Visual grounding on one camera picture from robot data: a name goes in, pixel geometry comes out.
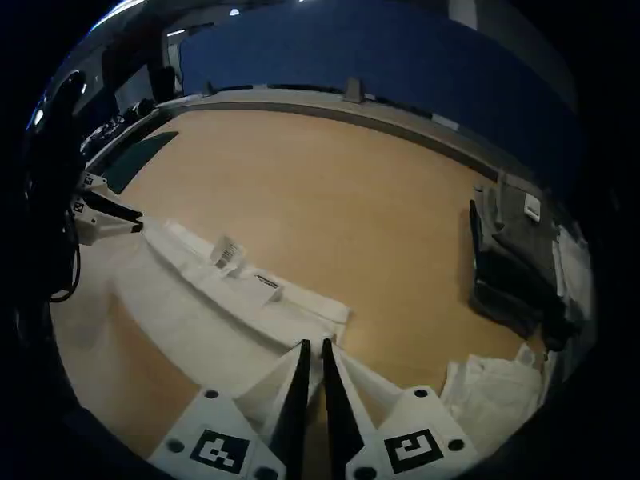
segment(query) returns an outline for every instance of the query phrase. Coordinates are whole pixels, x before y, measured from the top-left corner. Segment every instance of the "ceiling light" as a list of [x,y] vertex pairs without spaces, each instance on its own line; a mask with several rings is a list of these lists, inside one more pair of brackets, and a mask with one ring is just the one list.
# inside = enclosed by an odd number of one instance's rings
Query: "ceiling light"
[[35,117],[34,117],[34,125],[37,125],[40,123],[40,120],[42,120],[42,117],[45,116],[45,113],[42,110],[38,110],[35,113]]

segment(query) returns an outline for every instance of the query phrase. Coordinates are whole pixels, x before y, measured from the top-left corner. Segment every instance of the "wooden table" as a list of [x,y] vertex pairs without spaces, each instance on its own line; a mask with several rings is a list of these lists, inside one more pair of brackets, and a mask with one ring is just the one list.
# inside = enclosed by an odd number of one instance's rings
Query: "wooden table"
[[[513,358],[522,341],[466,304],[468,207],[488,181],[433,151],[324,118],[265,111],[183,114],[122,194],[252,262],[353,309],[343,347],[400,386],[442,388],[449,360]],[[147,457],[198,390],[116,298],[103,322],[56,318],[85,406]],[[328,478],[322,395],[307,431],[306,478]]]

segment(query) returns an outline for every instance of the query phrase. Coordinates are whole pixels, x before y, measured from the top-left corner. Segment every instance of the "clothing tag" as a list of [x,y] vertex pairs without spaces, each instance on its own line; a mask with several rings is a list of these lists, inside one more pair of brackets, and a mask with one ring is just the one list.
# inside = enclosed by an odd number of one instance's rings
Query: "clothing tag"
[[540,200],[532,194],[525,195],[525,215],[534,222],[540,223]]
[[255,274],[242,282],[242,293],[256,306],[279,300],[281,292],[281,285],[261,274]]
[[220,276],[225,277],[245,264],[246,249],[232,238],[222,235],[215,243],[209,258],[218,268]]

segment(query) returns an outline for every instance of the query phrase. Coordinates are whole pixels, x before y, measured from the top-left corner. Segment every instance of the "blue partition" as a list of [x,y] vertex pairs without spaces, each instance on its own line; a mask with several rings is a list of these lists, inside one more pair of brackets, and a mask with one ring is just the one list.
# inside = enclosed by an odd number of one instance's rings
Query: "blue partition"
[[560,196],[574,183],[578,119],[509,51],[415,5],[307,0],[253,10],[181,46],[185,93],[256,84],[366,91],[440,114],[514,155]]

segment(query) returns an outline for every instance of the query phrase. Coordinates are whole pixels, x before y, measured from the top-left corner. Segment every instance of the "black folded clothes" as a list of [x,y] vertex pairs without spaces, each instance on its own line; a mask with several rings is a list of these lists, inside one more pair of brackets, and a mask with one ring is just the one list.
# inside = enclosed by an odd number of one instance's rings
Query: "black folded clothes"
[[[526,195],[540,200],[540,220],[525,215]],[[470,306],[523,338],[542,324],[549,350],[561,350],[575,328],[557,295],[554,220],[542,192],[508,174],[477,188],[470,203],[474,285]]]

